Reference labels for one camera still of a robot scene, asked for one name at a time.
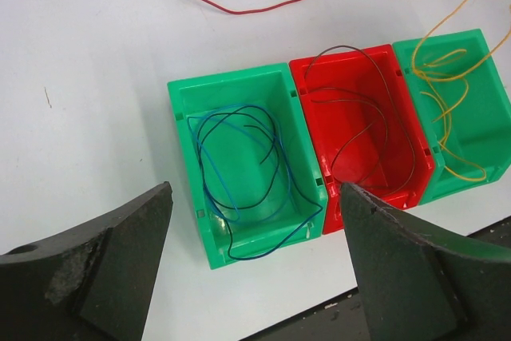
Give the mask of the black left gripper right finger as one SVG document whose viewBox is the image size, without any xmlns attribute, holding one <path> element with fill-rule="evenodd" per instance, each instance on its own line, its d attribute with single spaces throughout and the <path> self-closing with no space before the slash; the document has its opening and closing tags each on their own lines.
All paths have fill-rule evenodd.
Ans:
<svg viewBox="0 0 511 341">
<path fill-rule="evenodd" d="M 508 340 L 510 250 L 399 210 L 356 184 L 341 213 L 373 340 Z"/>
</svg>

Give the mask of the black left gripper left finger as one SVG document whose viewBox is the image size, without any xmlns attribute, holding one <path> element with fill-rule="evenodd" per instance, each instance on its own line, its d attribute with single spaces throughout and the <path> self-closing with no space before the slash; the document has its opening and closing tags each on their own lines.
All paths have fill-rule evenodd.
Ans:
<svg viewBox="0 0 511 341">
<path fill-rule="evenodd" d="M 3 340 L 140 340 L 172 215 L 164 182 L 1 256 Z"/>
</svg>

